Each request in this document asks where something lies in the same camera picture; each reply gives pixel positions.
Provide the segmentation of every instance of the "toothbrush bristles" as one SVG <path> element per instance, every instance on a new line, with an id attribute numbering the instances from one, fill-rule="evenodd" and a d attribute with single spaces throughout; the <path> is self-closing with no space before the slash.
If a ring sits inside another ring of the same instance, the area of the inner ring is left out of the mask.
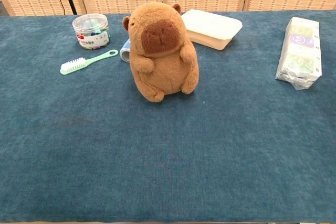
<path id="1" fill-rule="evenodd" d="M 67 63 L 63 63 L 61 65 L 61 69 L 63 71 L 71 71 L 75 70 L 77 68 L 80 68 L 85 65 L 85 58 L 78 58 L 75 60 L 68 61 Z"/>

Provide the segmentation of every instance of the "stuffed animal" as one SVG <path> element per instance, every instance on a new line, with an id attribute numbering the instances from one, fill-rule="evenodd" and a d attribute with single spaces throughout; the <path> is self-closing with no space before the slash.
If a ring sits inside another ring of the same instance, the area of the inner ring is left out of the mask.
<path id="1" fill-rule="evenodd" d="M 198 84 L 196 50 L 186 35 L 179 4 L 154 2 L 122 20 L 131 40 L 130 66 L 140 93 L 151 102 Z"/>

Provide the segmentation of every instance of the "clear plastic jar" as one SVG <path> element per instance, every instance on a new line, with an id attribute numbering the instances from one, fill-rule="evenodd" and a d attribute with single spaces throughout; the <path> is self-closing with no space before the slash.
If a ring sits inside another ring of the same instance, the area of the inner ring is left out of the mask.
<path id="1" fill-rule="evenodd" d="M 72 22 L 79 44 L 85 49 L 95 50 L 107 46 L 111 41 L 109 24 L 103 14 L 92 13 L 79 16 Z"/>

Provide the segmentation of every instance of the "plush foot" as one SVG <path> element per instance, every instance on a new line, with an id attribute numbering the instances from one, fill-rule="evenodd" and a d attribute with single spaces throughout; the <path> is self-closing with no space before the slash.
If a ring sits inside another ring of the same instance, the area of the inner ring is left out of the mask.
<path id="1" fill-rule="evenodd" d="M 196 86 L 198 84 L 198 65 L 197 62 L 194 63 L 192 66 L 192 69 L 188 73 L 187 77 L 185 78 L 181 90 L 185 94 L 190 94 L 196 89 Z"/>
<path id="2" fill-rule="evenodd" d="M 161 102 L 164 97 L 164 92 L 142 80 L 138 80 L 136 82 L 136 86 L 138 87 L 140 93 L 150 102 Z"/>

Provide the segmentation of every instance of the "plush ear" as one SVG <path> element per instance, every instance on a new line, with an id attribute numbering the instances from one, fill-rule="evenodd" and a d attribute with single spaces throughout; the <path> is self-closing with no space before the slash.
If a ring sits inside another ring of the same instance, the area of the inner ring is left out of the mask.
<path id="1" fill-rule="evenodd" d="M 128 31 L 128 23 L 130 22 L 130 17 L 126 16 L 122 19 L 122 26 Z"/>
<path id="2" fill-rule="evenodd" d="M 172 7 L 173 7 L 175 10 L 177 10 L 177 12 L 178 12 L 179 14 L 181 14 L 181 7 L 180 7 L 179 4 L 173 4 Z"/>

